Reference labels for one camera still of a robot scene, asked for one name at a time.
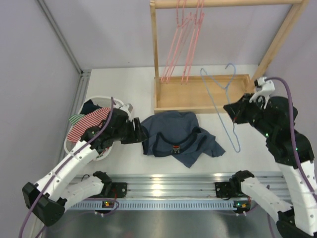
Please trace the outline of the blue tank top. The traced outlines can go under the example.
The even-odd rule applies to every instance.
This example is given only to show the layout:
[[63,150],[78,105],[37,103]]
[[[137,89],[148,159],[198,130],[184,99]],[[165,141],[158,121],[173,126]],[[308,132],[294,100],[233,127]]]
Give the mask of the blue tank top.
[[187,168],[203,153],[210,157],[225,153],[216,137],[200,127],[193,112],[155,114],[142,121],[141,128],[148,138],[142,142],[144,155],[173,156]]

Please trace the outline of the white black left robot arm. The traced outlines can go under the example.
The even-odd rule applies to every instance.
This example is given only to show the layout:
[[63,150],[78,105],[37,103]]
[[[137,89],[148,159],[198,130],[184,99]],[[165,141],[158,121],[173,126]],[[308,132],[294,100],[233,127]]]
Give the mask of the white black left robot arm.
[[85,126],[79,135],[73,149],[54,169],[22,188],[26,207],[47,227],[76,203],[95,195],[110,195],[112,180],[105,172],[97,171],[91,178],[70,184],[86,165],[116,141],[134,144],[147,139],[139,118],[130,119],[126,111],[116,108],[104,120]]

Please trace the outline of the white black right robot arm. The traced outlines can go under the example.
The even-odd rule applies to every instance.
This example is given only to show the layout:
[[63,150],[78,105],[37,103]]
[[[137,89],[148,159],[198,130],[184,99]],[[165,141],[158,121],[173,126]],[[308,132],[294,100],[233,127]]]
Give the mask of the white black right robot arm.
[[232,194],[252,198],[274,220],[282,237],[315,238],[314,154],[309,140],[294,128],[298,111],[285,97],[272,97],[262,106],[258,101],[251,102],[251,96],[245,94],[223,108],[234,123],[248,123],[265,137],[265,145],[286,180],[292,202],[282,201],[248,170],[238,171],[229,179]]

